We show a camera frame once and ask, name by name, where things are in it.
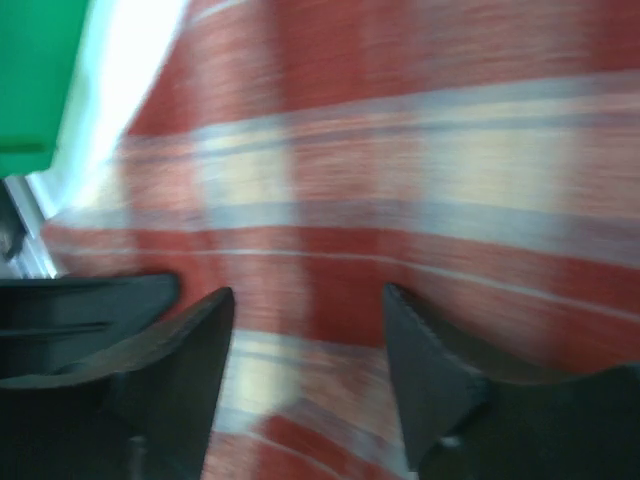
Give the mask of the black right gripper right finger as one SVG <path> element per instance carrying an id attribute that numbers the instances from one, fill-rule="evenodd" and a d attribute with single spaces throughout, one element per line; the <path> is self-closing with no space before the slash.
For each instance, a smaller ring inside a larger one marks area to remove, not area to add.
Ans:
<path id="1" fill-rule="evenodd" d="M 407 464 L 422 479 L 635 479 L 639 368 L 538 366 L 388 284 L 386 352 Z"/>

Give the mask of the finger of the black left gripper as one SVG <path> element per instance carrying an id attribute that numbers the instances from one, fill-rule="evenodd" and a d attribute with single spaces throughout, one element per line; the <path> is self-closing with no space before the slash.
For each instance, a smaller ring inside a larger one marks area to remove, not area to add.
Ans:
<path id="1" fill-rule="evenodd" d="M 133 336 L 176 304 L 173 273 L 1 282 L 1 377 L 56 373 Z"/>

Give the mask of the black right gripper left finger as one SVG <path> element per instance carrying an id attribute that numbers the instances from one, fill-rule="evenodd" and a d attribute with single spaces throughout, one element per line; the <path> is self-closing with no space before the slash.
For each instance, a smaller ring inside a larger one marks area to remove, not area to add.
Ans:
<path id="1" fill-rule="evenodd" d="M 56 373 L 2 380 L 2 478 L 200 478 L 234 310 L 222 287 Z"/>

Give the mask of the red plaid skirt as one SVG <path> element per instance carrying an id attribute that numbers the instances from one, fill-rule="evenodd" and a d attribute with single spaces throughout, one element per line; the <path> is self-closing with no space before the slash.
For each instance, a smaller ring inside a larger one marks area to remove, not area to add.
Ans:
<path id="1" fill-rule="evenodd" d="M 48 221 L 74 274 L 222 286 L 207 479 L 404 479 L 381 291 L 518 356 L 639 357 L 635 1 L 193 1 Z"/>

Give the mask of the green plastic crate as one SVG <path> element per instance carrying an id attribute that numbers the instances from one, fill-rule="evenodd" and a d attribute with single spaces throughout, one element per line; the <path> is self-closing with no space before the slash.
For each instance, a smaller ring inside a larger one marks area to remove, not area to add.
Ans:
<path id="1" fill-rule="evenodd" d="M 87 0 L 1 0 L 1 176 L 50 167 Z"/>

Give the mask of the aluminium rail frame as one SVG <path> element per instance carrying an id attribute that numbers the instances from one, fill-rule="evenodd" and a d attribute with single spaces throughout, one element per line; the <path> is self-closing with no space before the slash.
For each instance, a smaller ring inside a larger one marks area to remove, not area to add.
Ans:
<path id="1" fill-rule="evenodd" d="M 61 278 L 68 270 L 41 235 L 45 216 L 22 177 L 1 180 L 1 277 Z"/>

